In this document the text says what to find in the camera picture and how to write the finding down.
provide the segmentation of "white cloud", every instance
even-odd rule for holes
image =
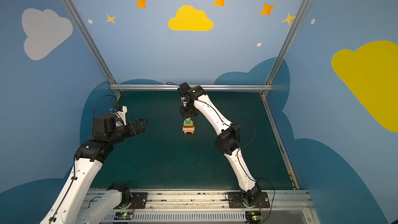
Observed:
[[[49,9],[26,9],[22,14],[22,27],[27,35],[23,48],[27,56],[35,61],[48,55],[73,31],[69,19],[59,17]]]

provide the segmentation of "yellow cloud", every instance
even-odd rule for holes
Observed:
[[[180,7],[176,17],[169,20],[169,28],[172,30],[205,31],[213,28],[213,21],[208,19],[202,10],[196,10],[190,5]]]
[[[398,132],[398,45],[375,41],[340,50],[331,65],[376,121]]]

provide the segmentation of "black mounting plate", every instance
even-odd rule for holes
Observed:
[[[243,204],[242,192],[227,192],[227,195],[228,195],[229,208],[247,208]],[[261,192],[254,208],[260,208],[260,202],[263,204],[263,208],[271,207],[267,192]]]
[[[131,205],[128,206],[127,208],[121,208],[121,209],[134,209],[135,203],[137,203],[137,207],[135,207],[135,209],[144,209],[145,208],[145,205],[147,205],[148,193],[146,193],[146,192],[130,192],[130,195],[131,195]]]

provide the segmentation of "star decal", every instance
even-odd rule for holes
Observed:
[[[224,1],[225,1],[225,0],[216,0],[216,2],[214,2],[214,5],[213,5],[213,6],[221,5],[222,7],[224,7]]]
[[[293,16],[293,17],[292,17],[292,16],[290,15],[290,12],[289,12],[289,13],[287,13],[287,18],[286,18],[285,20],[283,20],[282,22],[288,22],[289,25],[290,25],[292,19],[295,18],[295,17],[296,17],[296,16]]]
[[[264,3],[264,9],[263,11],[260,13],[260,16],[263,14],[267,14],[268,16],[271,14],[271,10],[275,5],[267,5],[266,3]]]
[[[115,22],[113,21],[113,19],[114,19],[115,17],[110,17],[110,16],[108,16],[108,14],[106,14],[106,16],[108,17],[107,22],[112,22],[113,24],[115,24]]]
[[[138,2],[138,5],[137,5],[137,9],[138,8],[144,8],[144,9],[146,9],[147,7],[145,6],[145,2],[146,2],[147,0],[137,0],[137,2]]]

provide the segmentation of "green table surface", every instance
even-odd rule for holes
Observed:
[[[276,189],[292,189],[259,93],[208,92],[213,104],[231,122],[241,127],[242,148],[252,176],[268,179]],[[91,184],[106,188],[127,183],[131,189],[239,189],[225,156],[214,141],[216,132],[199,114],[193,117],[194,134],[182,131],[180,95],[173,91],[125,91],[119,105],[127,106],[127,121],[148,119],[143,134],[116,144]],[[261,189],[272,189],[264,180]]]

